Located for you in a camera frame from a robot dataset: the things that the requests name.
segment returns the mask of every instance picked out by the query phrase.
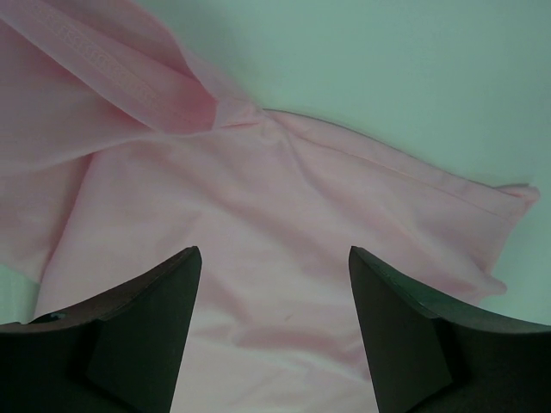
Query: folded cloth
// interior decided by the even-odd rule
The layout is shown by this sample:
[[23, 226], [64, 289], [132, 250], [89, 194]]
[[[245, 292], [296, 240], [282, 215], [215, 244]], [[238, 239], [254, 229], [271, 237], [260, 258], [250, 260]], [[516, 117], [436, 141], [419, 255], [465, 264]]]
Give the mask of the folded cloth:
[[0, 2], [0, 260], [36, 316], [197, 245], [173, 411], [376, 412], [359, 245], [477, 304], [537, 190], [489, 188], [263, 111], [127, 0]]

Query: pink cloth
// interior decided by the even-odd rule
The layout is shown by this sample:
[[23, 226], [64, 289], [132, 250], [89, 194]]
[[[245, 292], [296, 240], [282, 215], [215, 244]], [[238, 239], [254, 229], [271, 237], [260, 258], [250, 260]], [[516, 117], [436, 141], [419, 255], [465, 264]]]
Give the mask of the pink cloth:
[[0, 0], [2, 262], [36, 315], [198, 245], [175, 412], [375, 412], [350, 290], [359, 245], [477, 303], [529, 187], [265, 112], [118, 0]]

